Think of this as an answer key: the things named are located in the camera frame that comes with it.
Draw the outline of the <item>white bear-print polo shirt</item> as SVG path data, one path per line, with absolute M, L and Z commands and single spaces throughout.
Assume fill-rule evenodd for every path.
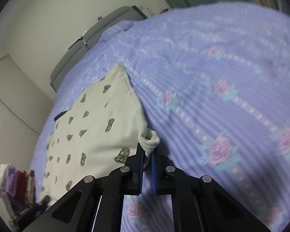
M 149 158 L 159 143 L 124 67 L 116 64 L 55 122 L 46 142 L 41 195 L 55 203 L 83 177 L 108 175 L 138 147 Z

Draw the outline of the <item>brown patterned folded garment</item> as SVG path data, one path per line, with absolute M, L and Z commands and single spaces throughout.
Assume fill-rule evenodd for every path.
M 25 193 L 25 203 L 27 205 L 35 204 L 35 173 L 34 170 L 31 170 L 27 174 L 27 182 L 26 182 L 26 193 Z

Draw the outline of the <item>purple folded garment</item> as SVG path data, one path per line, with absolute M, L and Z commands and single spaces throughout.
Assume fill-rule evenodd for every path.
M 14 166 L 9 166 L 6 170 L 5 176 L 6 184 L 4 191 L 10 196 L 14 197 L 16 194 L 17 187 L 17 170 Z

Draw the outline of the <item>white folded garment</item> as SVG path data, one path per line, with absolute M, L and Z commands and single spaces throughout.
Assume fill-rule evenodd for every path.
M 8 168 L 9 164 L 1 164 L 0 165 L 0 197 L 2 195 L 2 190 L 5 183 L 5 177 L 6 177 L 6 170 Z

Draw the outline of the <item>white louvred wardrobe doors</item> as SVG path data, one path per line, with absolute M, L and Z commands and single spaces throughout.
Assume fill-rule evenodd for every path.
M 53 104 L 9 56 L 0 59 L 0 165 L 29 169 Z M 0 216 L 5 223 L 9 221 L 1 198 Z

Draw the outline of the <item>purple floral bed cover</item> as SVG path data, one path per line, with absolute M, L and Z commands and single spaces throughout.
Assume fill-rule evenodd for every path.
M 161 148 L 211 176 L 271 231 L 290 223 L 290 16 L 249 3 L 175 9 L 107 29 L 64 77 L 35 148 L 38 199 L 55 117 L 120 63 Z

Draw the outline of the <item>grey padded headboard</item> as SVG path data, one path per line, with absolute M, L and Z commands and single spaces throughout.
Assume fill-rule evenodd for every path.
M 83 40 L 78 41 L 72 48 L 68 49 L 60 59 L 50 75 L 50 85 L 57 91 L 66 74 L 90 51 L 99 41 L 102 33 L 123 20 L 144 20 L 147 16 L 136 6 L 123 6 L 99 20 L 84 35 Z

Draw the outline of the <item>papers on headboard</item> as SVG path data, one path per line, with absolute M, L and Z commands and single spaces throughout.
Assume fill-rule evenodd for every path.
M 78 41 L 83 40 L 84 35 L 87 33 L 87 30 L 84 31 L 70 46 L 68 49 L 72 48 Z

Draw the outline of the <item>clear plastic bottle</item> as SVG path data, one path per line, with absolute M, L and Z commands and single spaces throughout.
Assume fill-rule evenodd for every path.
M 150 7 L 148 7 L 147 10 L 148 10 L 149 15 L 152 16 L 153 13 L 152 13 L 152 10 L 150 9 Z

